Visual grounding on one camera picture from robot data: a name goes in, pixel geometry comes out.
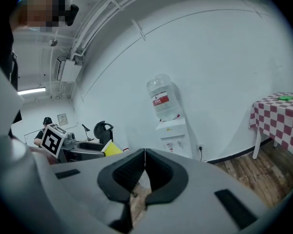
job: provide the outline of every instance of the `wooden floor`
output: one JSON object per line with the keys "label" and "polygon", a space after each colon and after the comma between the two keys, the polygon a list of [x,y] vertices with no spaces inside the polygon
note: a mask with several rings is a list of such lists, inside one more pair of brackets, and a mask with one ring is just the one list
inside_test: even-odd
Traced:
{"label": "wooden floor", "polygon": [[[269,207],[279,203],[293,188],[293,155],[273,141],[262,146],[257,159],[252,152],[228,161],[214,164],[242,184],[253,190]],[[144,200],[151,193],[140,184],[131,196],[131,217],[133,226],[143,217]]]}

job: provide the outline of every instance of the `white table leg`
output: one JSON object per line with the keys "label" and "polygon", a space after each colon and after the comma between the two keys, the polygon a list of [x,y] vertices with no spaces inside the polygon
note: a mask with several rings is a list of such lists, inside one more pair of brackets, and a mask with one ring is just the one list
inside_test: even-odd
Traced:
{"label": "white table leg", "polygon": [[257,158],[257,155],[258,155],[258,152],[259,152],[259,147],[260,147],[260,141],[262,139],[262,136],[260,134],[260,131],[259,131],[259,127],[257,128],[257,136],[256,136],[256,142],[255,142],[255,149],[254,149],[254,152],[253,152],[253,159],[256,159]]}

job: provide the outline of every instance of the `framed picture on wall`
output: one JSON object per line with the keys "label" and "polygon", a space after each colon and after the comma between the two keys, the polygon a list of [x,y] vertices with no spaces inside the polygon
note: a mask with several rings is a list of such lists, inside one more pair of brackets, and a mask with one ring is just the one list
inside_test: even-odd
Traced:
{"label": "framed picture on wall", "polygon": [[67,125],[68,120],[67,120],[66,114],[58,115],[58,121],[59,121],[60,127]]}

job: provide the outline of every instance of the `yellow object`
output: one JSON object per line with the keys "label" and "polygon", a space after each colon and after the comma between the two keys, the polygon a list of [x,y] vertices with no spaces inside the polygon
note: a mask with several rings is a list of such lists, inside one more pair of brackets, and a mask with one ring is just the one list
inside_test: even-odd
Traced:
{"label": "yellow object", "polygon": [[122,154],[123,151],[119,149],[113,142],[110,140],[102,149],[101,152],[105,153],[105,156],[112,156],[115,154]]}

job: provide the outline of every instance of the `black baseboard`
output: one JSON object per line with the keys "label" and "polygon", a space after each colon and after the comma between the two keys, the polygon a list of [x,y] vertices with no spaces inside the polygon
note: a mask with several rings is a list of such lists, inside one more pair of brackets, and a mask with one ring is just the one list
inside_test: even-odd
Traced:
{"label": "black baseboard", "polygon": [[[263,145],[267,144],[270,141],[272,141],[272,138],[268,138],[268,139],[264,140],[263,142],[260,143],[260,146],[263,146]],[[215,159],[215,160],[208,161],[208,163],[209,164],[216,164],[216,163],[219,163],[219,162],[224,162],[226,160],[237,158],[237,157],[240,157],[242,155],[248,154],[248,153],[254,151],[254,149],[255,149],[255,146],[253,146],[251,148],[248,148],[247,150],[242,151],[242,152],[240,152],[238,154],[234,154],[234,155],[231,155],[231,156],[228,156],[228,157],[225,157],[225,158],[220,158],[220,159]]]}

